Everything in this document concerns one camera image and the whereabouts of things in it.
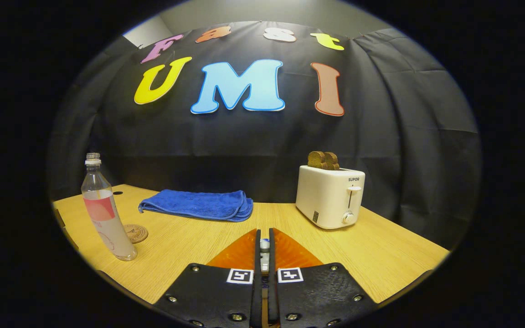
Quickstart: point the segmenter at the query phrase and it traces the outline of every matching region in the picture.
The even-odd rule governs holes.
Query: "blue towel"
[[[247,199],[242,190],[217,194],[165,189],[143,200],[139,204],[139,212],[151,210],[208,220],[242,222],[252,213],[252,204],[252,199]]]

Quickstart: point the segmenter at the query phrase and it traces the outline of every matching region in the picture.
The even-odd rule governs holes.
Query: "wooden table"
[[[157,193],[130,185],[113,192],[123,224],[140,224],[149,236],[135,244],[137,259],[117,260],[105,247],[86,212],[81,195],[54,202],[66,230],[93,268],[149,303],[155,303],[187,264],[208,263],[232,241],[252,229],[277,228],[298,241],[323,263],[340,262],[375,302],[384,301],[426,270],[435,268],[448,251],[390,220],[363,208],[352,226],[323,230],[294,204],[254,203],[244,222],[196,220],[145,211],[139,203]]]

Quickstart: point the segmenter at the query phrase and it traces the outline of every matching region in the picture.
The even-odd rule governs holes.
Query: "blue letter m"
[[[219,103],[214,100],[216,89],[228,109],[238,104],[240,97],[250,87],[250,96],[242,106],[246,110],[276,111],[285,108],[285,102],[279,98],[277,72],[283,63],[278,60],[257,60],[242,75],[238,76],[227,62],[216,62],[204,66],[206,73],[200,98],[193,106],[193,114],[216,112]]]

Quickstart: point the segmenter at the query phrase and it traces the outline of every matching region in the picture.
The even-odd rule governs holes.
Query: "white toaster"
[[[361,171],[302,165],[295,205],[323,229],[351,226],[358,220],[365,179]]]

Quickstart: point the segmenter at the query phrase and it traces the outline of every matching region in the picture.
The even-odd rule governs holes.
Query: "screw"
[[[232,313],[231,318],[234,321],[242,321],[244,320],[244,316],[242,316],[240,313]]]
[[[295,321],[299,319],[299,315],[297,313],[289,313],[287,315],[287,320],[289,321]]]

